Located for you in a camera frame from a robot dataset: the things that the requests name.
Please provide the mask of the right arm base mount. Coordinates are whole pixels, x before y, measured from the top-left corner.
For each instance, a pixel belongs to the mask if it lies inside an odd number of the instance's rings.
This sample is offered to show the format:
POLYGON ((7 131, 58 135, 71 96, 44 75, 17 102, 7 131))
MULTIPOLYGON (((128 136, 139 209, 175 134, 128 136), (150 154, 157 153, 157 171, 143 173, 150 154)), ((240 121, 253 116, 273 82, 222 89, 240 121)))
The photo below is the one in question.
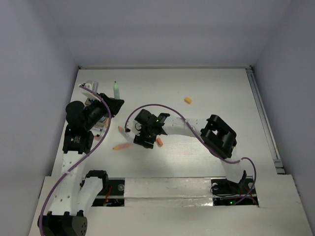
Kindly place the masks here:
POLYGON ((214 206, 258 206, 258 198, 253 185, 253 177, 247 177, 246 171, 239 183, 225 178, 211 180, 210 192, 214 206))

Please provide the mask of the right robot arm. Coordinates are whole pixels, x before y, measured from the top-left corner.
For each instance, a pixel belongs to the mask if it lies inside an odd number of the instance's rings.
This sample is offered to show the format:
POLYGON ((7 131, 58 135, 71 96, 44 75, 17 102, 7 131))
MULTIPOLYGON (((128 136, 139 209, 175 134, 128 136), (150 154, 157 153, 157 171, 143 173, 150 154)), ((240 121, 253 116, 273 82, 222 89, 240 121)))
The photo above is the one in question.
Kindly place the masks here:
POLYGON ((200 138, 210 153, 220 159, 226 176, 226 186, 230 192, 237 193, 245 186, 240 158, 235 153, 236 132, 217 115, 208 119, 184 119, 161 113, 158 116, 142 109, 128 123, 127 128, 135 134, 134 143, 152 149, 160 135, 181 135, 200 138))

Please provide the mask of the orange cap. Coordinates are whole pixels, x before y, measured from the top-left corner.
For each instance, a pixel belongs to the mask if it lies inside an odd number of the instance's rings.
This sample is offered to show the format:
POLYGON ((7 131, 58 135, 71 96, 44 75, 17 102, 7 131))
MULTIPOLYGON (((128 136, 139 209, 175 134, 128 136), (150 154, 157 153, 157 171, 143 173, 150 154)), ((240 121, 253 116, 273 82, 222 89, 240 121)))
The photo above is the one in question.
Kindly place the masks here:
POLYGON ((160 138, 157 138, 157 139, 156 139, 156 142, 157 142, 157 144, 158 144, 159 147, 162 147, 162 146, 163 146, 163 142, 162 142, 162 140, 161 140, 160 138))

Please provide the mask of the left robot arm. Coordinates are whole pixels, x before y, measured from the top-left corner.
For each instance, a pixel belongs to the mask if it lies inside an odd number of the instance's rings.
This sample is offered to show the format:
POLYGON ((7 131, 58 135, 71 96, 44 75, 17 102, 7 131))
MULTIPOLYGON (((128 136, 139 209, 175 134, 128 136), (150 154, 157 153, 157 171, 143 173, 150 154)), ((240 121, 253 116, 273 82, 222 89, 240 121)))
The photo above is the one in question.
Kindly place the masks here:
POLYGON ((87 215, 98 194, 110 190, 108 174, 104 170, 90 170, 84 174, 93 146, 91 129, 102 118, 113 118, 124 100, 95 93, 89 105, 81 101, 70 102, 66 108, 67 126, 63 140, 61 177, 50 190, 38 218, 42 236, 84 236, 87 215))

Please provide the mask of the green pencil-shaped highlighter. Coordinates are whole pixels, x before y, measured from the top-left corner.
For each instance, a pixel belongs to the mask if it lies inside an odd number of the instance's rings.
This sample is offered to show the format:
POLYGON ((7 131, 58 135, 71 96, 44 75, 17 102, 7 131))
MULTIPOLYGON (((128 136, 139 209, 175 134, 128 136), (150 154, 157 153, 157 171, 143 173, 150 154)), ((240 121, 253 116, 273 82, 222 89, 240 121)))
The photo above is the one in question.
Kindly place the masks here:
POLYGON ((120 89, 116 81, 114 82, 113 92, 114 92, 114 98, 120 99, 120 89))

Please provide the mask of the grey-orange pencil-shaped highlighter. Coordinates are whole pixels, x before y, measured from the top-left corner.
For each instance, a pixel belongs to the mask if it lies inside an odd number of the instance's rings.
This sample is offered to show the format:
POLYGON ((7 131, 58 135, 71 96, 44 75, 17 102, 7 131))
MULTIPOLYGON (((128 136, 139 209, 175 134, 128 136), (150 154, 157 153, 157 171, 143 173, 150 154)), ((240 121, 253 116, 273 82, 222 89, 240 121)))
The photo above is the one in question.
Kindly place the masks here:
POLYGON ((128 142, 132 142, 132 137, 128 132, 125 132, 125 129, 123 127, 118 126, 118 131, 128 142))

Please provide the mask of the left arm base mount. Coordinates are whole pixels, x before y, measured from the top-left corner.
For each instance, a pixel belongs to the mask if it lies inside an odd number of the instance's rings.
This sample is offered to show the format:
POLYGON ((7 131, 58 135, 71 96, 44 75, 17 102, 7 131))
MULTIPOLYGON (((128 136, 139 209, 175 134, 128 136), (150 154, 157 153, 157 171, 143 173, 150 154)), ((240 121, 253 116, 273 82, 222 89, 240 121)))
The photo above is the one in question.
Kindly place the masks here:
POLYGON ((109 189, 107 192, 100 192, 92 206, 93 207, 123 207, 125 205, 125 179, 109 179, 109 189))

